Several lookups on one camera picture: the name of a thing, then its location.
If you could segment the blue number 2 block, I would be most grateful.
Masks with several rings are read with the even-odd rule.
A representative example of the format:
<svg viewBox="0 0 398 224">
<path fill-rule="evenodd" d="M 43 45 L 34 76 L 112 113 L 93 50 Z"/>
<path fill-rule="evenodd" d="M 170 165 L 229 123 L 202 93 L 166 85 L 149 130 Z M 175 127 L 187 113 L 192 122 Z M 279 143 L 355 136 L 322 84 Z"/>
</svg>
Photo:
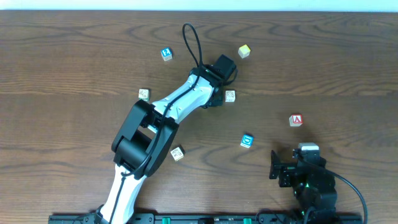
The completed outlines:
<svg viewBox="0 0 398 224">
<path fill-rule="evenodd" d="M 169 47 L 166 47 L 161 50 L 161 56 L 164 61 L 171 60 L 173 58 L 172 51 Z"/>
</svg>

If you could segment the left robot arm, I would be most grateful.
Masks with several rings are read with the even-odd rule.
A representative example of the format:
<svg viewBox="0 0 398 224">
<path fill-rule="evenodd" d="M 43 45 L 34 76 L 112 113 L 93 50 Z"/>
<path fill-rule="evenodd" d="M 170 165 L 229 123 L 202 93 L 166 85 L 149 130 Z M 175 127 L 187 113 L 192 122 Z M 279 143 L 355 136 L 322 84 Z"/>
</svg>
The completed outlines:
<svg viewBox="0 0 398 224">
<path fill-rule="evenodd" d="M 221 55 L 213 65 L 191 69 L 187 81 L 169 96 L 131 108 L 111 149 L 115 178 L 106 203 L 95 213 L 95 223 L 127 223 L 146 178 L 163 163 L 179 124 L 195 109 L 221 106 L 223 91 L 237 76 L 236 64 Z"/>
</svg>

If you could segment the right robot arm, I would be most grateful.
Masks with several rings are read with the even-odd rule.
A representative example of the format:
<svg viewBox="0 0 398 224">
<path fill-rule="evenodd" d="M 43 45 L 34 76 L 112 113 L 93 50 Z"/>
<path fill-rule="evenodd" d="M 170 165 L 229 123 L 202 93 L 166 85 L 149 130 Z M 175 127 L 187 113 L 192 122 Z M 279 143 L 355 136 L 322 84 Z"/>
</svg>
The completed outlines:
<svg viewBox="0 0 398 224">
<path fill-rule="evenodd" d="M 282 162 L 271 152 L 270 179 L 278 179 L 279 186 L 292 188 L 304 212 L 302 223 L 339 223 L 336 214 L 337 193 L 335 178 L 325 169 L 326 160 L 319 150 L 294 149 L 296 162 Z"/>
</svg>

